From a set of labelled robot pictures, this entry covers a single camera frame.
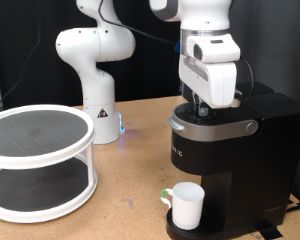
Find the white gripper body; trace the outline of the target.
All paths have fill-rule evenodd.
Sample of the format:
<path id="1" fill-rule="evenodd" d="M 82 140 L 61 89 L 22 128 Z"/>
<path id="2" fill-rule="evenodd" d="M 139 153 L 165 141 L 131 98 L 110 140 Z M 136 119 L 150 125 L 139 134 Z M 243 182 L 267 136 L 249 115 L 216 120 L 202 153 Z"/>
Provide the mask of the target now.
<path id="1" fill-rule="evenodd" d="M 180 41 L 180 79 L 213 109 L 234 103 L 240 48 L 230 34 L 183 35 Z"/>

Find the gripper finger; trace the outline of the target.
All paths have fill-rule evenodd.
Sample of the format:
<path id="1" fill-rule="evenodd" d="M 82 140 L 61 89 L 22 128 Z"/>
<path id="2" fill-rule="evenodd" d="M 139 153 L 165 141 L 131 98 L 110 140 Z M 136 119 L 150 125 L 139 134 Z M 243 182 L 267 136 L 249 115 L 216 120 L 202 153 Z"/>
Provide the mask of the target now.
<path id="1" fill-rule="evenodd" d="M 194 103 L 194 111 L 198 112 L 200 105 L 201 105 L 200 97 L 195 92 L 192 92 L 192 99 L 193 99 L 193 103 Z"/>
<path id="2" fill-rule="evenodd" d="M 198 107 L 198 115 L 201 117 L 205 117 L 209 114 L 208 105 L 205 103 L 201 103 Z"/>

